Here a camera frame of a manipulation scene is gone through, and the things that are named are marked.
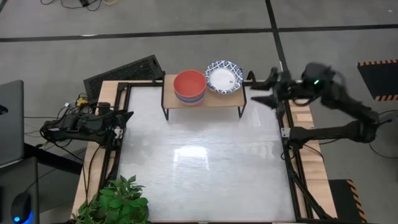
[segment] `green plant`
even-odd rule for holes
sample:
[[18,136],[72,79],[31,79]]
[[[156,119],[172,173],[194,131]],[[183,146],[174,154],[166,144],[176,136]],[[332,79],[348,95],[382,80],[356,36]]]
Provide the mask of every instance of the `green plant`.
[[144,186],[136,185],[136,176],[110,180],[109,187],[99,191],[92,201],[85,202],[72,214],[77,224],[146,224],[148,223],[148,199],[141,197]]

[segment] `floor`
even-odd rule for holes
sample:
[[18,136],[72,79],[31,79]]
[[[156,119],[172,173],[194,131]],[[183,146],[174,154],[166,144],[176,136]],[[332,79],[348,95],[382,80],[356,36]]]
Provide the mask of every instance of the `floor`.
[[[77,0],[63,3],[78,6]],[[276,24],[266,3],[272,5]],[[306,63],[323,62],[346,76],[357,100],[380,112],[398,108],[395,101],[372,100],[356,69],[357,62],[398,58],[395,0],[119,0],[96,12],[65,9],[60,1],[43,6],[39,0],[2,0],[0,11],[0,83],[24,80],[26,116],[55,116],[84,91],[84,79],[151,54],[167,73],[204,71],[210,62],[228,59],[260,78],[279,61],[296,77]],[[279,32],[272,33],[275,25]],[[319,102],[311,109],[316,127],[352,120]],[[27,120],[25,130],[35,131],[43,122]],[[397,129],[394,123],[383,126],[373,142],[375,150],[398,156]],[[74,142],[69,149],[81,152],[85,145]],[[367,144],[345,140],[322,146],[322,153],[330,179],[354,180],[369,222],[398,220],[395,160],[377,156]],[[78,177],[55,171],[43,179],[41,221],[64,222]]]

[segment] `computer mouse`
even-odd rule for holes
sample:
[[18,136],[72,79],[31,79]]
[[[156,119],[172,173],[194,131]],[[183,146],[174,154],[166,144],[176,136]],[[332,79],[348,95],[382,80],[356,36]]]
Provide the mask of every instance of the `computer mouse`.
[[12,201],[11,217],[14,223],[24,223],[30,214],[30,195],[23,192],[17,195]]

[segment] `white tabletop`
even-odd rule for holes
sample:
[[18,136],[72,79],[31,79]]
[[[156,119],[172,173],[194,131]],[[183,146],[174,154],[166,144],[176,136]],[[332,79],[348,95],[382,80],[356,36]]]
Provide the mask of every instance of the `white tabletop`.
[[161,88],[133,87],[119,174],[137,175],[153,222],[293,221],[275,111],[175,109],[166,121]]

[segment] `blue patterned plate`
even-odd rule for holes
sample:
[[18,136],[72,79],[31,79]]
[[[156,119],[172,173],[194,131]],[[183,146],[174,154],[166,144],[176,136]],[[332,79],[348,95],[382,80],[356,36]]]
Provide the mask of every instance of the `blue patterned plate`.
[[221,94],[230,94],[241,87],[242,70],[234,63],[219,60],[207,67],[206,82],[210,90]]

